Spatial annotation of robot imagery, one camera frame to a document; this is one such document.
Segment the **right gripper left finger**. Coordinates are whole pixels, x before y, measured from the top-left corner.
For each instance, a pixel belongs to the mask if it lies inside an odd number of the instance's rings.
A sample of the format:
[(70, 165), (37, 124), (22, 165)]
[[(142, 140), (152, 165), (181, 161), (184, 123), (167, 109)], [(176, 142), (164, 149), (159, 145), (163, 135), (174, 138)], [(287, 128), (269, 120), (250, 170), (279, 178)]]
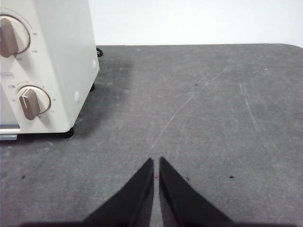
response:
[(154, 161), (149, 158), (130, 180), (84, 219), (85, 224), (149, 224), (154, 195)]

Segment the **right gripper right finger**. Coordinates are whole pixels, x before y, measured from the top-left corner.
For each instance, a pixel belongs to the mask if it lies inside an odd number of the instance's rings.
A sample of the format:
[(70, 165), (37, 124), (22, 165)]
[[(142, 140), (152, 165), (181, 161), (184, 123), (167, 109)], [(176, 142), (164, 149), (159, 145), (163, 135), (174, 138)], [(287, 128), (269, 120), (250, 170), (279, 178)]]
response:
[(233, 221), (196, 192), (166, 158), (159, 159), (160, 201), (177, 224), (232, 224)]

